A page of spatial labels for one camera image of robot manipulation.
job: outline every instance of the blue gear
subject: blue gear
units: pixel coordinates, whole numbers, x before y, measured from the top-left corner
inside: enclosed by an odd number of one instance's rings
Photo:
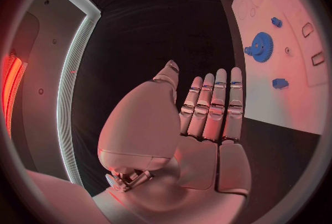
[[[273,52],[272,37],[265,32],[260,32],[256,35],[249,48],[251,51],[249,55],[252,55],[257,62],[266,62],[270,59]]]

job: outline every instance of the red light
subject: red light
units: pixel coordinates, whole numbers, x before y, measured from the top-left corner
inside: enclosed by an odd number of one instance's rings
[[[11,54],[5,61],[2,105],[4,119],[6,120],[6,127],[10,137],[14,101],[26,67],[27,64],[22,64],[22,61],[15,57],[14,54]]]

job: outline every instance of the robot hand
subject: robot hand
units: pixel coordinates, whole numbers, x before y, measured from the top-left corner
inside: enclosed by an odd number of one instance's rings
[[[225,113],[227,73],[207,74],[204,81],[196,77],[180,112],[181,134],[217,142]],[[231,71],[230,100],[222,140],[240,139],[242,126],[242,75],[237,67]]]

